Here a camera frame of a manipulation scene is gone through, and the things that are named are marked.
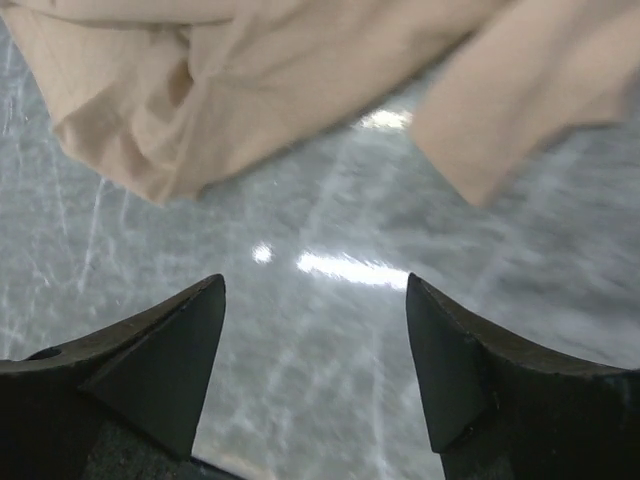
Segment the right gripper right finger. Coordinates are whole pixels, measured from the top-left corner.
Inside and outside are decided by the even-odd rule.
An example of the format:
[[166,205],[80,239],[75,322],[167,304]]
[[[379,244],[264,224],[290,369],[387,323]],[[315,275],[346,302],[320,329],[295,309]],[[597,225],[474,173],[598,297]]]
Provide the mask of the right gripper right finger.
[[449,479],[635,479],[639,374],[543,347],[416,275],[406,316],[431,448]]

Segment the beige t shirt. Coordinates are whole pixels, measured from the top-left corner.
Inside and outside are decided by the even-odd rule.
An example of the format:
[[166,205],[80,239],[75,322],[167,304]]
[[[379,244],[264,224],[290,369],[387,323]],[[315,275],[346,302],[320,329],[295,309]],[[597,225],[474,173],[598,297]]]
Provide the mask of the beige t shirt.
[[63,151],[155,203],[194,196],[441,57],[414,143],[469,203],[620,121],[635,1],[5,1]]

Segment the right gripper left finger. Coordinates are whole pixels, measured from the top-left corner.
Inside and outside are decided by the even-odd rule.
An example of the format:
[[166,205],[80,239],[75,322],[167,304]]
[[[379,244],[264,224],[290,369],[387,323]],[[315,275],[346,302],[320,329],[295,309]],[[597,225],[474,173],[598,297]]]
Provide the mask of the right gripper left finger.
[[194,459],[225,315],[212,275],[106,328],[1,364],[5,479],[219,479]]

